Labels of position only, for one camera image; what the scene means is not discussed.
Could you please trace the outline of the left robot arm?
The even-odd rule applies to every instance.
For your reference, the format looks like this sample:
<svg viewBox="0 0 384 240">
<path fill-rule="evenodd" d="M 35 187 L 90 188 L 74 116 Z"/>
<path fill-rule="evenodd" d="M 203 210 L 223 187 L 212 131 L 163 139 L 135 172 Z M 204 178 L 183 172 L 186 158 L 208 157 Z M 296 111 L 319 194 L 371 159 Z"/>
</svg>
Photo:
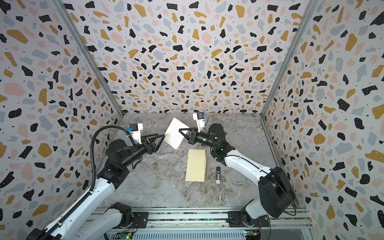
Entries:
<svg viewBox="0 0 384 240">
<path fill-rule="evenodd" d="M 129 230 L 140 226 L 132 207 L 115 203 L 100 217 L 84 226 L 85 221 L 109 195 L 124 182 L 129 174 L 128 165 L 145 154 L 157 152 L 165 135 L 142 137 L 142 143 L 127 146 L 123 140 L 113 141 L 106 153 L 109 163 L 93 178 L 89 188 L 71 207 L 44 229 L 34 229 L 28 240 L 96 240 L 113 228 Z"/>
</svg>

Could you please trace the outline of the beige letter paper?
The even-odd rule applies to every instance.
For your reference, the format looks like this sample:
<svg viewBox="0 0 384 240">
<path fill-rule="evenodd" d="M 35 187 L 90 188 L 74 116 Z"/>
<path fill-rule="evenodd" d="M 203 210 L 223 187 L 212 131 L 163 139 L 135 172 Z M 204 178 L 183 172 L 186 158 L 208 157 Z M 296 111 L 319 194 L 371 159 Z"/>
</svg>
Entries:
<svg viewBox="0 0 384 240">
<path fill-rule="evenodd" d="M 180 120 L 173 118 L 168 129 L 165 132 L 165 142 L 174 149 L 178 149 L 184 137 L 179 129 L 188 129 L 189 127 Z"/>
</svg>

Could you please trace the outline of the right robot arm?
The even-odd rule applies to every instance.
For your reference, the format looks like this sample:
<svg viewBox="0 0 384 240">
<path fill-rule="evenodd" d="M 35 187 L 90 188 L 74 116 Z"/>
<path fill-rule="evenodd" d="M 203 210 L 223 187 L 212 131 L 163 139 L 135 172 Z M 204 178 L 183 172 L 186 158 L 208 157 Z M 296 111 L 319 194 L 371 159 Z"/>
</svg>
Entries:
<svg viewBox="0 0 384 240">
<path fill-rule="evenodd" d="M 179 129 L 179 133 L 191 145 L 208 146 L 217 162 L 240 172 L 258 186 L 259 198 L 242 208 L 239 220 L 229 220 L 229 223 L 252 227 L 260 217 L 279 218 L 288 207 L 295 207 L 296 194 L 285 171 L 263 166 L 241 154 L 227 142 L 227 133 L 221 124 L 212 124 L 207 133 L 198 128 Z"/>
</svg>

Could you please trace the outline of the cream envelope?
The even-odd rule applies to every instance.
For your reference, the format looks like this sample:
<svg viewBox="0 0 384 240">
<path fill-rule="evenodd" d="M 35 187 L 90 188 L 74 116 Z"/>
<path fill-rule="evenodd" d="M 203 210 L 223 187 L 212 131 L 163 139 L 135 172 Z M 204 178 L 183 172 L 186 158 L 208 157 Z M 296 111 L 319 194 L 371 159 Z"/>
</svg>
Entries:
<svg viewBox="0 0 384 240">
<path fill-rule="evenodd" d="M 189 150 L 186 182 L 204 182 L 206 174 L 206 151 Z"/>
</svg>

